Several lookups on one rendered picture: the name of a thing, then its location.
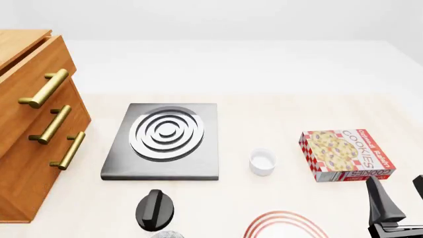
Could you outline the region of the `small white bowl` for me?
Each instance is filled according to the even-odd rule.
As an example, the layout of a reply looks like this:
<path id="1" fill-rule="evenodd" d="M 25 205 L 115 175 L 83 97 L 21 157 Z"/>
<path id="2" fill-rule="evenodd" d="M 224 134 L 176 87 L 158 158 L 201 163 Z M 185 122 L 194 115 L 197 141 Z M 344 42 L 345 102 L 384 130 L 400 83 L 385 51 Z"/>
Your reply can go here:
<path id="1" fill-rule="evenodd" d="M 276 156 L 268 149 L 256 148 L 250 154 L 249 168 L 257 176 L 270 176 L 276 167 Z"/>

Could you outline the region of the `round black stove knob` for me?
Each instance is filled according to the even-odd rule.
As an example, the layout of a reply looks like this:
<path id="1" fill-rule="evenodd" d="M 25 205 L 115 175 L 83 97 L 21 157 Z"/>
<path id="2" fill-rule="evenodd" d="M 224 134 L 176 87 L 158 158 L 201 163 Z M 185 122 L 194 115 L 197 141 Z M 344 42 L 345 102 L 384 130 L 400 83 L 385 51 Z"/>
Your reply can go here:
<path id="1" fill-rule="evenodd" d="M 168 226 L 174 216 L 173 200 L 162 190 L 151 190 L 137 205 L 135 219 L 145 231 L 159 231 Z"/>

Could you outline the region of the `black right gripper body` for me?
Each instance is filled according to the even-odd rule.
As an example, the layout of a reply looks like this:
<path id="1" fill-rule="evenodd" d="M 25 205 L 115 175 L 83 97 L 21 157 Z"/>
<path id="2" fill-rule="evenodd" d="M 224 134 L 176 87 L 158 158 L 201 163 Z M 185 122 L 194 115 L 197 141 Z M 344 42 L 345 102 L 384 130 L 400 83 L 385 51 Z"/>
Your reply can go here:
<path id="1" fill-rule="evenodd" d="M 423 238 L 423 225 L 399 225 L 395 221 L 372 221 L 368 227 L 371 238 Z"/>

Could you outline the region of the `white plate with red rings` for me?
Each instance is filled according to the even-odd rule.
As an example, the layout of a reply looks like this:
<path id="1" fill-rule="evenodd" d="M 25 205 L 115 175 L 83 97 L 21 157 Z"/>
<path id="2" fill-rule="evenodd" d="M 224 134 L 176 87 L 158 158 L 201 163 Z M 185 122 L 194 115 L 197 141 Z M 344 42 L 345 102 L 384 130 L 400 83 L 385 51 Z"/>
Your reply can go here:
<path id="1" fill-rule="evenodd" d="M 310 219 L 287 211 L 266 212 L 254 219 L 243 238 L 329 238 Z"/>

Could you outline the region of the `flat stove plate with rings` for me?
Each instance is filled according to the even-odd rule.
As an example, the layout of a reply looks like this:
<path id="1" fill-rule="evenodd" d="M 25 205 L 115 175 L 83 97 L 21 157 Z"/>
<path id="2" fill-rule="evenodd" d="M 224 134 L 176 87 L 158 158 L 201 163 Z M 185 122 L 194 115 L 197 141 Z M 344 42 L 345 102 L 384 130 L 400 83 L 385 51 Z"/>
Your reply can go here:
<path id="1" fill-rule="evenodd" d="M 102 180 L 218 180 L 215 103 L 131 103 Z"/>

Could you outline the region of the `grey patterned bowl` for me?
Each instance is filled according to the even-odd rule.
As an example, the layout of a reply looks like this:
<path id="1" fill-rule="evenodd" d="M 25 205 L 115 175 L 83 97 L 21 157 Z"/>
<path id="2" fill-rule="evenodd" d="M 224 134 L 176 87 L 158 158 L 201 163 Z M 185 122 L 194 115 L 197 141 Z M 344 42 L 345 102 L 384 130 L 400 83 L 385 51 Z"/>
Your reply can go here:
<path id="1" fill-rule="evenodd" d="M 184 236 L 177 231 L 159 231 L 150 238 L 184 238 Z"/>

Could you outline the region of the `wooden cabinet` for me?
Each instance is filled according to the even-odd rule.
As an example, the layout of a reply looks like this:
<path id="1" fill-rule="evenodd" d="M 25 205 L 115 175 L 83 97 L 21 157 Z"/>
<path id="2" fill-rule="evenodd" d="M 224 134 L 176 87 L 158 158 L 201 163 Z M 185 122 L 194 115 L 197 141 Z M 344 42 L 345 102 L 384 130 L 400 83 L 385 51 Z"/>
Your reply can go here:
<path id="1" fill-rule="evenodd" d="M 0 223 L 31 222 L 91 117 L 63 37 L 0 30 Z"/>

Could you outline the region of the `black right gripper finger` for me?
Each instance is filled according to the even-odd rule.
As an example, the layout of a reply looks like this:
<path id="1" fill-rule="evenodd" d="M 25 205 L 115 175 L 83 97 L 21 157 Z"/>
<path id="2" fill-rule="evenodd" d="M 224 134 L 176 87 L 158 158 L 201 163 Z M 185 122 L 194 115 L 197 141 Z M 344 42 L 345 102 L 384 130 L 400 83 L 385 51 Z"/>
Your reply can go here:
<path id="1" fill-rule="evenodd" d="M 365 183 L 369 196 L 369 225 L 398 227 L 405 214 L 392 201 L 378 178 L 370 177 Z"/>
<path id="2" fill-rule="evenodd" d="M 417 176 L 414 180 L 412 180 L 412 183 L 423 200 L 423 175 Z"/>

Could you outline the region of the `red white cookies box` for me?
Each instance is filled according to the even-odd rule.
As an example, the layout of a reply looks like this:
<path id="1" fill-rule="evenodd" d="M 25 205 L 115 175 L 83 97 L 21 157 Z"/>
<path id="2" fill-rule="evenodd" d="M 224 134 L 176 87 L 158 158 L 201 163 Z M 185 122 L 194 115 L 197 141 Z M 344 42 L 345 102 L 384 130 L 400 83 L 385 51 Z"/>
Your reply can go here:
<path id="1" fill-rule="evenodd" d="M 396 170 L 365 129 L 304 131 L 299 146 L 316 182 L 386 180 Z"/>

